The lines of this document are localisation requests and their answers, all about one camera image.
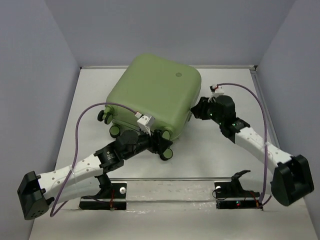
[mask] light gray backdrop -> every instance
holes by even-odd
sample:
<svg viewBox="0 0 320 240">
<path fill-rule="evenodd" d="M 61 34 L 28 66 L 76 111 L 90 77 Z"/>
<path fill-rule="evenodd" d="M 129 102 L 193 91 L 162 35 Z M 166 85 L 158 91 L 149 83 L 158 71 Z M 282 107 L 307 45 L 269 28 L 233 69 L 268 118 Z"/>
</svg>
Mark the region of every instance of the light gray backdrop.
<svg viewBox="0 0 320 240">
<path fill-rule="evenodd" d="M 17 189 L 53 169 L 79 71 L 43 0 L 1 1 L 0 239 L 29 238 Z"/>
<path fill-rule="evenodd" d="M 80 66 L 258 65 L 294 0 L 45 0 Z"/>
<path fill-rule="evenodd" d="M 5 239 L 28 237 L 31 222 L 23 220 L 16 190 L 26 172 L 54 166 L 78 64 L 127 65 L 137 54 L 153 52 L 193 65 L 258 65 L 294 0 L 46 3 L 57 24 L 44 0 L 4 0 L 0 7 L 0 234 Z M 313 173 L 320 146 L 319 9 L 318 0 L 297 1 L 259 70 L 281 146 L 305 154 Z M 314 178 L 318 183 L 319 176 Z M 320 213 L 317 195 L 307 198 L 314 221 Z"/>
<path fill-rule="evenodd" d="M 306 197 L 320 237 L 320 1 L 297 0 L 258 67 L 280 146 L 309 160 L 314 193 Z"/>
</svg>

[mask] black caster wheel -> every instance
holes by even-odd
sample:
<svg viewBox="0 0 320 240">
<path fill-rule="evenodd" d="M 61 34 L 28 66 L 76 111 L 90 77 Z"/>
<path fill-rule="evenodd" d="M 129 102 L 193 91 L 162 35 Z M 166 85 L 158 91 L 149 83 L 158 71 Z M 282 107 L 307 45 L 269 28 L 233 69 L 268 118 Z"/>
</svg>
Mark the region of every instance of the black caster wheel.
<svg viewBox="0 0 320 240">
<path fill-rule="evenodd" d="M 105 116 L 104 123 L 107 125 L 110 124 L 113 118 L 114 116 L 110 112 L 108 112 Z"/>
<path fill-rule="evenodd" d="M 103 119 L 104 114 L 105 114 L 105 111 L 103 111 L 103 110 L 101 110 L 101 111 L 99 112 L 99 114 L 98 114 L 98 121 L 99 121 L 99 122 L 102 122 L 102 121 L 104 120 L 104 119 Z"/>
<path fill-rule="evenodd" d="M 170 136 L 170 132 L 168 130 L 162 131 L 161 137 L 164 138 L 164 139 L 170 140 L 170 137 L 171 137 Z"/>
<path fill-rule="evenodd" d="M 170 148 L 167 148 L 167 150 L 165 150 L 164 153 L 160 154 L 159 156 L 161 160 L 167 161 L 174 156 L 174 152 Z"/>
<path fill-rule="evenodd" d="M 115 138 L 119 137 L 120 134 L 121 134 L 120 133 L 120 128 L 118 126 L 116 126 L 116 125 L 113 125 L 109 129 L 109 133 L 110 133 L 110 136 L 115 139 Z"/>
</svg>

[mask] white table surface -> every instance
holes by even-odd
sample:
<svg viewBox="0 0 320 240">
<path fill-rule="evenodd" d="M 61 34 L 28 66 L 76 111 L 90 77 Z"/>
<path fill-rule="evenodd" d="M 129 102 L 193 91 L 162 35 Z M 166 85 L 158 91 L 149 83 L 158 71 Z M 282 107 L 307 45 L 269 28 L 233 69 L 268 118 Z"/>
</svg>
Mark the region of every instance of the white table surface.
<svg viewBox="0 0 320 240">
<path fill-rule="evenodd" d="M 68 116 L 56 168 L 72 163 L 75 149 L 75 125 L 81 112 L 90 105 L 105 102 L 109 92 L 124 69 L 82 69 Z M 214 83 L 239 83 L 256 91 L 248 69 L 199 69 L 202 76 L 200 96 L 210 96 Z M 262 114 L 256 100 L 245 90 L 225 86 L 225 92 L 236 104 L 237 115 L 263 134 Z M 97 121 L 103 106 L 89 110 L 79 126 L 78 159 L 83 159 L 114 139 L 109 135 L 110 125 Z M 213 121 L 191 118 L 180 138 L 174 142 L 174 157 L 160 160 L 156 154 L 145 151 L 124 163 L 124 167 L 110 172 L 110 178 L 205 178 L 230 177 L 243 169 L 260 175 L 263 165 L 250 153 L 234 145 L 220 133 Z"/>
<path fill-rule="evenodd" d="M 68 116 L 56 169 L 71 164 L 75 149 L 75 124 L 88 106 L 104 102 L 124 69 L 82 69 Z M 214 83 L 238 83 L 255 92 L 248 69 L 199 69 L 202 76 L 200 96 L 209 96 Z M 262 115 L 254 98 L 243 89 L 225 86 L 225 92 L 236 104 L 237 115 L 263 134 Z M 79 127 L 79 154 L 83 159 L 104 147 L 113 139 L 109 126 L 97 121 L 102 107 L 96 107 L 82 118 Z M 108 174 L 111 178 L 207 178 L 230 177 L 250 169 L 247 178 L 262 180 L 263 165 L 240 147 L 224 138 L 213 121 L 192 118 L 179 140 L 172 147 L 174 157 L 162 161 L 155 154 L 143 152 L 125 162 L 124 167 Z M 178 189 L 186 186 L 173 182 Z M 205 186 L 208 181 L 190 183 Z M 138 182 L 128 182 L 128 195 L 143 200 Z M 78 199 L 66 204 L 54 218 L 45 214 L 34 221 L 30 240 L 102 240 L 102 239 L 219 239 L 219 240 L 316 240 L 305 202 L 300 200 L 283 207 L 274 199 L 265 211 L 217 210 L 210 198 L 210 187 L 188 192 L 192 204 L 129 202 L 128 211 L 83 211 L 76 209 Z M 163 199 L 172 200 L 168 191 Z"/>
</svg>

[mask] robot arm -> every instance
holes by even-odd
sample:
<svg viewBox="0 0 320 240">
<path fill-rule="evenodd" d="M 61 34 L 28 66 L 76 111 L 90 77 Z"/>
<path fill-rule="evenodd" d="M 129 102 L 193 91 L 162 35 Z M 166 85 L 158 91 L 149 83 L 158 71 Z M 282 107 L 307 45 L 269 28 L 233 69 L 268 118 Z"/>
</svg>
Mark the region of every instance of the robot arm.
<svg viewBox="0 0 320 240">
<path fill-rule="evenodd" d="M 73 169 L 70 165 L 38 175 L 34 171 L 27 173 L 17 191 L 24 219 L 32 220 L 47 212 L 61 188 L 63 192 L 57 203 L 108 193 L 113 187 L 108 172 L 122 167 L 124 160 L 145 150 L 162 154 L 171 145 L 172 141 L 162 138 L 159 130 L 150 135 L 127 130 L 115 141 L 78 161 Z M 71 175 L 63 185 L 70 171 Z"/>
<path fill-rule="evenodd" d="M 264 163 L 264 139 L 247 122 L 236 116 L 235 103 L 230 96 L 224 95 L 220 87 L 211 87 L 211 91 L 213 94 L 210 98 L 201 97 L 191 109 L 195 118 L 213 120 L 219 124 L 226 138 Z M 269 142 L 266 144 L 267 167 L 273 173 L 271 192 L 274 198 L 280 204 L 289 206 L 313 192 L 314 183 L 308 160 L 302 155 L 292 156 Z"/>
</svg>

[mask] green suitcase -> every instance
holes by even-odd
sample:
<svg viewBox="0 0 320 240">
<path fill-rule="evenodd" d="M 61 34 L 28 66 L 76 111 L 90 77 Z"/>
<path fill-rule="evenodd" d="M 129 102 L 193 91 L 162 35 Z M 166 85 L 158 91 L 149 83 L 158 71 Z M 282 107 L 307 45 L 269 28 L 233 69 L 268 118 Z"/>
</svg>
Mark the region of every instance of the green suitcase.
<svg viewBox="0 0 320 240">
<path fill-rule="evenodd" d="M 151 131 L 162 130 L 163 138 L 174 141 L 190 120 L 190 108 L 196 104 L 200 89 L 201 75 L 194 67 L 145 53 L 132 61 L 106 101 L 153 116 Z M 135 115 L 120 106 L 105 106 L 98 120 L 112 122 L 109 132 L 113 138 L 123 129 L 139 130 Z M 160 157 L 168 160 L 172 155 L 168 149 Z"/>
</svg>

